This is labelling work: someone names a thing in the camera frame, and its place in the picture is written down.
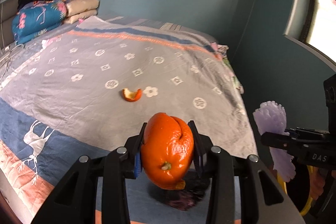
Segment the large orange peel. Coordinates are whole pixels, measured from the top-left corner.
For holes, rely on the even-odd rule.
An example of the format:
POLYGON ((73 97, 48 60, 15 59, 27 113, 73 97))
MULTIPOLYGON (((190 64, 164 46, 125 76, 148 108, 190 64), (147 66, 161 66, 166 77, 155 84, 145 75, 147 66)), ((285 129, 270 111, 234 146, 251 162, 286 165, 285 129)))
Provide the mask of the large orange peel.
POLYGON ((148 121, 141 145, 142 166, 149 180, 164 190, 183 190, 193 161, 194 137, 178 117, 157 113, 148 121))

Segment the lavender paper cupcake liner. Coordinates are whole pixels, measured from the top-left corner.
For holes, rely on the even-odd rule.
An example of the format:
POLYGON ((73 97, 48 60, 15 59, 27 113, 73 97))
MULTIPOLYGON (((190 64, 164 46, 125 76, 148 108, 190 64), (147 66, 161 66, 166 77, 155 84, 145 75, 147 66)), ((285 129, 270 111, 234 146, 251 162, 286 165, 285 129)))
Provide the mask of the lavender paper cupcake liner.
MULTIPOLYGON (((262 102, 253 112, 253 118, 260 135, 266 132, 279 135, 289 135, 286 130, 285 108, 275 101, 262 102)), ((295 166, 291 162, 294 158, 281 148, 270 148, 273 159, 273 169, 277 171, 284 182, 290 182, 295 177, 295 166)))

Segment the small orange peel piece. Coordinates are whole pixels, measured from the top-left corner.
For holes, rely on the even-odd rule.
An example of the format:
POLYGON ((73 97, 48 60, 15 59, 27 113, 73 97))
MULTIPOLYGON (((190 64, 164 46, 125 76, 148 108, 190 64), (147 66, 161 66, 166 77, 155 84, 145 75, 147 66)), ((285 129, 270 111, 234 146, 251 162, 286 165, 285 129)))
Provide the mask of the small orange peel piece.
POLYGON ((128 102, 136 102, 142 97, 142 89, 137 89, 136 91, 131 91, 128 88, 122 90, 123 99, 128 102))

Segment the black purple crumpled bag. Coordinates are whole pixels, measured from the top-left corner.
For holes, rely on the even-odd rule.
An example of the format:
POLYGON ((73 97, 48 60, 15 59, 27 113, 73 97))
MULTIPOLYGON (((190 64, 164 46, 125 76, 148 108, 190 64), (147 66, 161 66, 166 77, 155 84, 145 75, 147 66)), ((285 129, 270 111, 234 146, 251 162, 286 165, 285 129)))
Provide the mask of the black purple crumpled bag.
POLYGON ((150 184, 148 186, 149 195, 165 205, 181 211, 187 211, 203 200, 210 186, 210 179, 199 177, 197 172, 192 169, 188 171, 183 179, 186 183, 183 190, 164 190, 154 184, 150 184))

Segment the grey patterned bed sheet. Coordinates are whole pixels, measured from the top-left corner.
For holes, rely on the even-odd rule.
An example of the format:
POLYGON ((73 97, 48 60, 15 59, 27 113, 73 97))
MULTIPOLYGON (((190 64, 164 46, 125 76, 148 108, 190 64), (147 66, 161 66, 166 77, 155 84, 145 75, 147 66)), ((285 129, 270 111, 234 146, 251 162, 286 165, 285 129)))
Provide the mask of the grey patterned bed sheet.
POLYGON ((164 112, 241 158, 257 151, 242 94, 211 47, 176 26, 96 16, 13 48, 1 68, 1 192, 30 223, 82 155, 98 158, 164 112), (122 90, 142 89, 136 102, 122 90))

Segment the floral cloth at bed corner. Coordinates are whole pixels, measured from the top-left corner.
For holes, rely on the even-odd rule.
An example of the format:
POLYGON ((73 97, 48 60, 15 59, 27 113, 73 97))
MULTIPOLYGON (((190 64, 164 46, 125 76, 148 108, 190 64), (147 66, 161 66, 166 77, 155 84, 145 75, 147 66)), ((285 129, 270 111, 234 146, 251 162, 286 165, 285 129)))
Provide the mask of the floral cloth at bed corner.
POLYGON ((229 47, 227 45, 218 44, 217 42, 211 43, 212 49, 215 51, 215 54, 221 58, 225 66, 230 70, 230 79, 233 86, 239 91, 240 94, 244 93, 244 88, 237 78, 234 69, 232 68, 230 61, 228 59, 227 51, 229 47))

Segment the beige folded blanket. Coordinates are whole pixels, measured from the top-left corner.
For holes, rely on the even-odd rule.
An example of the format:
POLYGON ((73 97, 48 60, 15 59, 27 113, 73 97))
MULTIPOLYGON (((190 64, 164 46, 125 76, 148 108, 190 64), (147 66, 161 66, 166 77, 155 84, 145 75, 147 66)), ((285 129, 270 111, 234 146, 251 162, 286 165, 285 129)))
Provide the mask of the beige folded blanket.
POLYGON ((97 15, 100 0, 67 0, 67 14, 64 23, 73 24, 79 19, 97 15))

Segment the blue floral folded quilt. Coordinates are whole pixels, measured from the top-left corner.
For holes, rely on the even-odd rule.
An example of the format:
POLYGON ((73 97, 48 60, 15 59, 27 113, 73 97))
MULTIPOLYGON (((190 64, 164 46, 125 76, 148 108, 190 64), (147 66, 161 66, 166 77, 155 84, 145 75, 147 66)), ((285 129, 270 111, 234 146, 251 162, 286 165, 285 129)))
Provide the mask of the blue floral folded quilt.
POLYGON ((59 27, 67 15, 64 0, 34 1, 22 7, 12 21, 15 44, 30 40, 59 27))

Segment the grey upholstered headboard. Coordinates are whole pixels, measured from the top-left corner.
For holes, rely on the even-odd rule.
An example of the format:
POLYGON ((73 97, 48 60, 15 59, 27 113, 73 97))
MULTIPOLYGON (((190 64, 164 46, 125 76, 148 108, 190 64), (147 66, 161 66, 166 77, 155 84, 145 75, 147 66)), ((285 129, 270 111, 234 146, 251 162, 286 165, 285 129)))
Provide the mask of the grey upholstered headboard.
POLYGON ((17 14, 17 7, 18 0, 5 0, 1 2, 1 50, 14 41, 11 24, 17 14))

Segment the grey window frame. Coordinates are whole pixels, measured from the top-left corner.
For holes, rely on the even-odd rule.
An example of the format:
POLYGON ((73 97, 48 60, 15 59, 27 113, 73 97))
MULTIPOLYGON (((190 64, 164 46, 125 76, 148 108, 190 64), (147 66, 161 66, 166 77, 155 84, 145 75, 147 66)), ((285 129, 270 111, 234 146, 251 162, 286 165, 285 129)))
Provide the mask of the grey window frame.
POLYGON ((335 70, 335 0, 293 0, 284 37, 335 70))

